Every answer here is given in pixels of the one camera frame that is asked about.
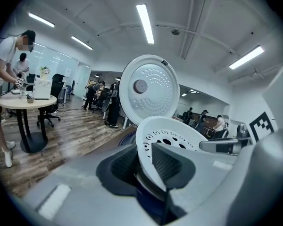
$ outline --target fluorescent light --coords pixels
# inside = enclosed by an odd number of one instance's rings
[[[43,18],[41,18],[41,17],[39,17],[39,16],[37,16],[35,14],[29,13],[29,16],[34,18],[34,19],[39,20],[42,23],[45,23],[45,24],[49,25],[50,27],[54,27],[55,26],[53,23],[48,22],[47,20],[45,20],[45,19],[43,19]]]
[[[38,43],[34,43],[34,44],[46,48],[45,46],[43,46],[43,45],[41,45],[41,44],[38,44]]]
[[[93,48],[91,48],[89,45],[85,44],[84,42],[80,41],[78,38],[76,38],[75,36],[71,37],[73,40],[79,42],[80,44],[84,45],[86,48],[93,50]]]
[[[59,52],[60,53],[60,52]],[[60,53],[60,54],[62,54],[62,53]],[[65,54],[62,54],[62,55],[65,55]],[[71,58],[70,56],[68,56],[68,55],[65,55],[65,56],[67,56],[68,58]]]
[[[55,59],[57,59],[57,60],[61,60],[61,61],[63,61],[62,59],[59,59],[59,58],[56,58],[56,57],[53,57],[53,58],[55,58]]]
[[[33,52],[36,52],[36,53],[39,53],[39,54],[42,54],[42,55],[43,55],[43,53],[41,53],[41,52],[38,52],[38,51],[36,51],[36,50],[33,50]]]
[[[255,49],[253,49],[251,52],[249,52],[248,54],[246,54],[245,56],[243,56],[242,58],[237,60],[235,63],[231,64],[230,68],[233,70],[233,69],[243,65],[244,63],[250,61],[254,57],[258,56],[259,54],[262,54],[263,52],[264,52],[264,50],[260,46],[258,46]]]
[[[143,29],[145,31],[148,43],[153,44],[154,39],[153,39],[150,19],[149,19],[149,15],[148,15],[148,11],[147,11],[147,6],[146,6],[146,4],[142,4],[142,5],[137,5],[136,8],[137,8],[138,14],[140,15],[141,23],[142,23]]]

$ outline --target white t-shirt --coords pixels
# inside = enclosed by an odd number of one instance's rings
[[[29,68],[29,60],[27,58],[23,62],[18,60],[14,66],[14,69],[16,70],[16,75],[21,73],[22,78],[24,79],[26,79],[26,72],[23,71],[26,70],[27,68]]]
[[[219,117],[218,121],[220,121],[221,124],[217,127],[216,131],[222,131],[224,126],[225,126],[225,121],[224,121],[224,119],[222,117]]]
[[[4,69],[6,70],[6,64],[10,64],[13,56],[16,52],[16,40],[17,37],[8,37],[0,43],[0,59],[5,61]],[[3,79],[0,78],[0,85],[3,84]]]

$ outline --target wooden floor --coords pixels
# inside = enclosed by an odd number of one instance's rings
[[[71,102],[63,107],[59,105],[57,116],[61,121],[52,119],[55,127],[52,128],[45,120],[48,137],[47,146],[39,153],[27,154],[19,146],[21,136],[16,117],[7,119],[3,123],[3,130],[7,141],[15,141],[13,152],[13,166],[5,166],[4,154],[0,148],[0,178],[7,190],[19,197],[34,186],[39,180],[47,176],[56,167],[72,158],[80,157],[92,152],[103,143],[119,135],[123,130],[119,121],[119,129],[108,128],[104,124],[100,111],[92,113],[80,109],[82,101],[71,96]],[[36,126],[39,111],[27,111],[31,132],[41,131]]]

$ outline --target black cap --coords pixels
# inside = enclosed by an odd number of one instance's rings
[[[34,40],[36,38],[36,33],[33,30],[26,30],[21,36],[27,36],[28,37],[28,44],[33,45]]]

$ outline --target light fixture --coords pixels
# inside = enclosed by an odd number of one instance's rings
[[[153,44],[154,39],[153,39],[151,23],[150,23],[148,11],[147,11],[147,6],[146,4],[141,4],[141,5],[137,5],[136,8],[137,8],[138,14],[140,15],[141,23],[145,31],[147,41],[148,43]]]
[[[34,43],[34,45],[39,45],[39,46],[41,46],[41,47],[46,48],[45,46],[43,46],[43,45],[41,45],[41,44],[38,44],[38,43]]]
[[[42,55],[43,55],[43,53],[41,53],[41,52],[39,52],[39,51],[36,51],[36,50],[33,50],[33,52],[36,52],[36,53],[39,53],[39,54],[42,54]]]
[[[55,59],[57,59],[57,60],[61,60],[61,61],[63,61],[62,59],[59,59],[59,58],[56,58],[56,57],[53,57],[53,58],[55,58]]]
[[[93,50],[93,48],[91,48],[89,45],[85,44],[84,42],[80,41],[78,38],[76,38],[75,36],[71,37],[73,40],[79,42],[80,44],[84,45],[86,48]]]
[[[42,23],[47,24],[47,25],[50,26],[50,27],[54,27],[54,26],[55,26],[53,23],[48,22],[47,20],[45,20],[45,19],[43,19],[43,18],[41,18],[41,17],[39,17],[39,16],[37,16],[37,15],[35,15],[35,14],[29,13],[29,16],[32,17],[32,18],[34,18],[34,19],[39,20],[39,21],[42,22]]]
[[[60,53],[60,52],[59,52]],[[62,53],[60,53],[60,54],[62,54]],[[62,54],[62,55],[65,55],[65,54]],[[71,58],[70,56],[68,56],[68,55],[65,55],[65,56],[67,56],[68,58]]]
[[[254,57],[258,56],[259,54],[262,54],[263,52],[264,52],[264,50],[260,46],[257,46],[251,52],[249,52],[248,54],[246,54],[245,56],[243,56],[242,58],[238,59],[236,62],[231,64],[230,68],[233,70],[233,69],[243,65],[244,63],[250,61]]]

